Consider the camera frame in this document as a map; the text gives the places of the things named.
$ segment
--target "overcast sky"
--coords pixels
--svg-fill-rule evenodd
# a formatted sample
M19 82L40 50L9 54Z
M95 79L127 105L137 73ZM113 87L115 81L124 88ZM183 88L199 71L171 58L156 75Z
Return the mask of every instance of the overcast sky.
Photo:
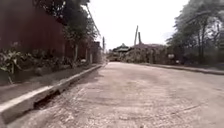
M143 43L165 44L174 18L189 0L91 0L90 11L105 36L107 49L132 46L139 25Z

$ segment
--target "concrete curb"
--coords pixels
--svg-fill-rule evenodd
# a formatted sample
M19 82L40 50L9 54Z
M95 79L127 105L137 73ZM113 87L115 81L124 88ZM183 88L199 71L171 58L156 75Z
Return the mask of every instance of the concrete curb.
M22 96L0 104L0 127L4 127L1 126L1 122L11 122L16 117L22 115L24 112L33 109L35 103L43 100L44 98L55 93L56 91L64 91L71 83L85 77L87 74L99 69L100 67L102 67L102 65L94 66L79 74L71 76L68 79L63 79L57 84L39 88L37 90L26 93Z
M141 65L158 67L158 68L166 68L166 69L185 70L185 71L198 72L198 73L204 73L204 74L224 75L224 71L216 71L216 70L209 70L209 69L178 67L178 66L169 66L169 65L156 65L156 64L146 64L146 63Z

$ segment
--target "paved street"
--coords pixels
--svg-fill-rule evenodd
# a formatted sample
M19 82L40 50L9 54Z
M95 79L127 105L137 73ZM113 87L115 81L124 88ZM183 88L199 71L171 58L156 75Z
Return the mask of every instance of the paved street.
M224 76L109 63L9 128L223 128Z

